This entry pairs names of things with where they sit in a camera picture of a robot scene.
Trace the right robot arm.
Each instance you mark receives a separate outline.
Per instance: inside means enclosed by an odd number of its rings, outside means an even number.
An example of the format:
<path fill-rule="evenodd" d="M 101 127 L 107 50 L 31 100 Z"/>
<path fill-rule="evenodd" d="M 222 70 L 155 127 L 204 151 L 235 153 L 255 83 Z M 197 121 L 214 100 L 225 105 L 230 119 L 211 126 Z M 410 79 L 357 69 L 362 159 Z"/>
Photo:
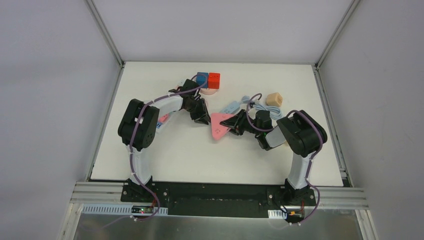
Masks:
<path fill-rule="evenodd" d="M 298 204 L 312 187 L 309 180 L 312 161 L 328 140 L 326 131 L 304 110 L 272 117 L 271 111 L 253 98 L 245 98 L 243 104 L 245 109 L 212 113 L 206 117 L 213 139 L 219 140 L 228 132 L 237 136 L 248 132 L 265 151 L 288 144 L 293 152 L 292 164 L 282 197 L 290 205 Z"/>

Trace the pink triangular power strip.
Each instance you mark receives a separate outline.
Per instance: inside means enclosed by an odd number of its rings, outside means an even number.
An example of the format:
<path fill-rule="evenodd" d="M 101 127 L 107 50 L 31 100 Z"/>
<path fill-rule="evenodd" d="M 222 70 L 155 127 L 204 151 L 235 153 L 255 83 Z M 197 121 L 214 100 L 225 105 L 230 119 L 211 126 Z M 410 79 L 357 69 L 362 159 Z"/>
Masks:
<path fill-rule="evenodd" d="M 234 114 L 230 113 L 212 113 L 210 115 L 211 135 L 214 140 L 220 140 L 224 135 L 226 135 L 230 131 L 230 128 L 221 125 L 221 122 L 228 120 L 234 116 Z"/>

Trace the light blue power strip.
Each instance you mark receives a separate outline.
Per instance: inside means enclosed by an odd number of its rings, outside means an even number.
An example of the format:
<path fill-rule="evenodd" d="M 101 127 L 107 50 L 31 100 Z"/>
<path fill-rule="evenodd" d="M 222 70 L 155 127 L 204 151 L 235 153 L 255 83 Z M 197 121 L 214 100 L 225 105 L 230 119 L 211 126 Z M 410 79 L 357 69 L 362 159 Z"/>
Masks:
<path fill-rule="evenodd" d="M 240 111 L 241 104 L 239 101 L 232 101 L 226 107 L 219 111 L 222 114 L 237 114 Z"/>

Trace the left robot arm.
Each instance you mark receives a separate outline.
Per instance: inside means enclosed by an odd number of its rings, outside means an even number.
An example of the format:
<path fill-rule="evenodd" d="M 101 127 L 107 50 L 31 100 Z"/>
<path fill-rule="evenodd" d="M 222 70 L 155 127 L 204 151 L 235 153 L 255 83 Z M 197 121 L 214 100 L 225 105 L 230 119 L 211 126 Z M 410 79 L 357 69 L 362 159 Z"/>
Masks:
<path fill-rule="evenodd" d="M 185 110 L 191 120 L 198 124 L 209 125 L 209 115 L 206 101 L 200 90 L 206 85 L 198 80 L 206 78 L 204 73 L 198 73 L 191 79 L 186 79 L 182 86 L 169 90 L 165 95 L 144 102 L 136 98 L 130 100 L 118 126 L 118 136 L 126 146 L 129 155 L 130 177 L 135 182 L 133 195 L 140 202 L 152 198 L 153 189 L 146 185 L 152 177 L 146 149 L 154 141 L 159 118 L 170 113 Z"/>

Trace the pink plug adapter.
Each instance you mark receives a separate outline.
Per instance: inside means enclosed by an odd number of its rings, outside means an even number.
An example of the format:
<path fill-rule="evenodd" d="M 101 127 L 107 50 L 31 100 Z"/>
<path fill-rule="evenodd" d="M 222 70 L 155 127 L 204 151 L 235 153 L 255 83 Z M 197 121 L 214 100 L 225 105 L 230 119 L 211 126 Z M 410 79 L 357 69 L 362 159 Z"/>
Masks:
<path fill-rule="evenodd" d="M 159 118 L 158 122 L 163 124 L 168 120 L 169 117 L 170 117 L 170 114 L 165 114 Z"/>

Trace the tan cube socket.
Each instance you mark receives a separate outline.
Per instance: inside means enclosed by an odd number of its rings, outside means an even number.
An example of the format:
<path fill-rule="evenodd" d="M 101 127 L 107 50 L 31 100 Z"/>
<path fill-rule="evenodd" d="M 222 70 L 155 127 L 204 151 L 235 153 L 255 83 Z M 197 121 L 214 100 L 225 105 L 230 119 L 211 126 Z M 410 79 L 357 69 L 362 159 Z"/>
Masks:
<path fill-rule="evenodd" d="M 282 106 L 282 103 L 283 103 L 283 97 L 278 92 L 268 94 L 265 100 L 265 104 L 271 107 L 279 108 Z"/>

